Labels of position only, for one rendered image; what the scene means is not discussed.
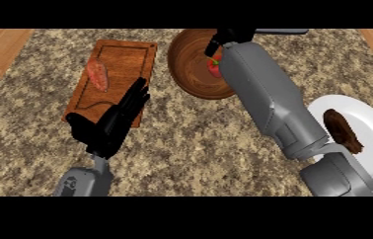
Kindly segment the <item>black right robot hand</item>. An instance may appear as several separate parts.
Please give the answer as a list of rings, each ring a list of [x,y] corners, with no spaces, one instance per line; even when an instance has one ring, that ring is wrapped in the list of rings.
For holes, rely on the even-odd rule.
[[[219,29],[217,33],[211,37],[204,54],[209,57],[213,57],[222,45],[226,45],[234,41],[238,43],[248,42],[253,40],[254,35],[254,29]]]

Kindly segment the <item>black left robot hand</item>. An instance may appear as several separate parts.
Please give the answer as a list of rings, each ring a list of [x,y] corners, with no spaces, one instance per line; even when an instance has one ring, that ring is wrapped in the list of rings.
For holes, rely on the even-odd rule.
[[[73,138],[83,142],[86,152],[110,159],[119,152],[133,121],[151,98],[147,79],[133,83],[120,103],[113,105],[98,122],[79,113],[68,113],[66,120],[71,126]]]

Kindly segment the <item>red bell pepper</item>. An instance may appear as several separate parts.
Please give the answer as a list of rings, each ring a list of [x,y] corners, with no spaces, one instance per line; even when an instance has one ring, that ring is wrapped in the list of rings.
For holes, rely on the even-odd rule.
[[[211,75],[216,78],[222,77],[222,73],[219,70],[219,65],[220,65],[220,61],[222,61],[222,56],[220,55],[214,55],[209,60],[207,60],[207,69],[209,72],[211,73]]]

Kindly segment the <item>brown wooden bowl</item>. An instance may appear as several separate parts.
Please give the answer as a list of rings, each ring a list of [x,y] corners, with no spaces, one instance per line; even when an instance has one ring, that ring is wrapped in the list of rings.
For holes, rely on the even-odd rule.
[[[216,29],[183,30],[169,51],[169,66],[178,84],[189,94],[209,100],[220,100],[235,94],[225,79],[214,77],[209,71],[211,60],[204,52],[216,33]]]

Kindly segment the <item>white plate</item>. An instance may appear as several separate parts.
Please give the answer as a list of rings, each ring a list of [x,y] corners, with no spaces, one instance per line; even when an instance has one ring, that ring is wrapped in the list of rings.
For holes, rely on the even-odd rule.
[[[373,170],[373,108],[360,100],[344,95],[325,95],[309,106],[313,117],[324,125],[324,113],[335,109],[347,119],[363,151],[356,158],[366,170]]]

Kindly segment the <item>grey flat object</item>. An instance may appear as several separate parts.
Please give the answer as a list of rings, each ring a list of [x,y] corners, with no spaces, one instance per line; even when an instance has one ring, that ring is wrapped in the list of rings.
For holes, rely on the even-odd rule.
[[[304,35],[310,29],[257,29],[256,34],[260,35]]]

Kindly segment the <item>brown wooden cutting board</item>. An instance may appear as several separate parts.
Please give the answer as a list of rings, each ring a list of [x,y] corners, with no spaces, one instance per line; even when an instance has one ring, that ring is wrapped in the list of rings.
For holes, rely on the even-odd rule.
[[[108,91],[101,92],[92,84],[88,70],[73,92],[66,114],[79,113],[98,122],[104,113],[123,96],[139,77],[148,82],[152,76],[158,44],[155,42],[99,40],[91,56],[98,58],[108,70]]]

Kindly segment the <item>dark brown steak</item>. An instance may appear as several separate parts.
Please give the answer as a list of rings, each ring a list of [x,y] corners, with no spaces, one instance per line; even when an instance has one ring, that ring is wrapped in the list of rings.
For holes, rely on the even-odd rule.
[[[324,124],[334,141],[341,144],[353,154],[359,154],[363,151],[363,144],[357,139],[357,135],[346,117],[335,109],[325,111]]]

